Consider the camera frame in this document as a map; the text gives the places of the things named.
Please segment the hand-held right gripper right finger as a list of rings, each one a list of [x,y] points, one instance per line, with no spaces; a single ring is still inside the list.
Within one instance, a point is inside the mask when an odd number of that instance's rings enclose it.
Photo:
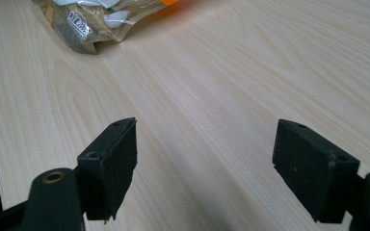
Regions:
[[[286,185],[312,218],[340,223],[348,186],[360,161],[312,129],[281,119],[272,162]]]

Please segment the gold foil snack packet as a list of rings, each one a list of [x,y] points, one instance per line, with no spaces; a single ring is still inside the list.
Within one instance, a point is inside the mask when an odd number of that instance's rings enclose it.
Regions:
[[[73,51],[95,54],[98,42],[121,42],[141,19],[179,0],[31,0]]]

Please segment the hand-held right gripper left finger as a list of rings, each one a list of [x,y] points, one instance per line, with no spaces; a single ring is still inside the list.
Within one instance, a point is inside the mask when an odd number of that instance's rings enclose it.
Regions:
[[[88,220],[115,219],[137,164],[136,118],[111,123],[77,157],[76,177]]]

